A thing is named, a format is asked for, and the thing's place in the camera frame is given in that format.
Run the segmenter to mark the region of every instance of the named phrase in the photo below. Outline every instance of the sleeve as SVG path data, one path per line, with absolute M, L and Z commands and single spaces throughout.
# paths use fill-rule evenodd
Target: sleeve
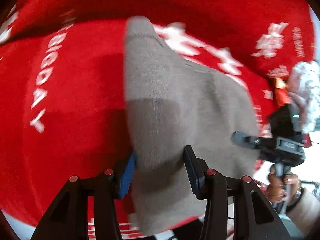
M 320 202 L 304 189 L 300 200 L 292 210 L 287 212 L 287 216 L 301 232 L 307 235 L 320 217 Z

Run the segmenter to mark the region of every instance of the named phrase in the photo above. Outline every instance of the red fabric surface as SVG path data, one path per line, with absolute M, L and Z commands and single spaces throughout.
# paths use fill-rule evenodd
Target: red fabric surface
M 0 207 L 34 226 L 71 175 L 95 176 L 131 151 L 123 96 L 128 17 L 144 15 L 163 27 L 184 23 L 186 34 L 205 43 L 189 57 L 241 79 L 264 135 L 275 110 L 266 74 L 302 60 L 290 36 L 294 27 L 301 29 L 303 60 L 313 54 L 304 0 L 19 0 L 14 12 L 10 39 L 0 46 Z M 289 23 L 283 48 L 270 59 L 252 57 L 269 25 L 281 22 Z M 230 48 L 243 66 L 223 70 L 209 45 Z M 47 94 L 31 107 L 36 89 Z M 30 122 L 41 111 L 44 127 L 35 129 Z M 129 195 L 116 201 L 116 211 L 118 222 L 128 223 Z

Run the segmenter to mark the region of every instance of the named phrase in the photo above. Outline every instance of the black object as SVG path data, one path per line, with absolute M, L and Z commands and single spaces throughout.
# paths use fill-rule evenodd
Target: black object
M 278 214 L 251 177 L 224 177 L 209 169 L 203 159 L 196 158 L 190 145 L 185 147 L 183 157 L 193 193 L 199 200 L 207 199 L 200 240 L 226 239 L 228 196 L 234 198 L 234 240 L 291 239 Z
M 233 133 L 232 140 L 241 147 L 260 150 L 260 159 L 275 163 L 275 175 L 284 181 L 284 177 L 291 173 L 291 167 L 305 160 L 300 115 L 291 104 L 286 104 L 271 114 L 269 121 L 272 138 L 249 136 L 238 131 Z M 285 189 L 290 192 L 290 185 Z M 274 208 L 284 214 L 286 205 L 286 202 L 275 203 Z

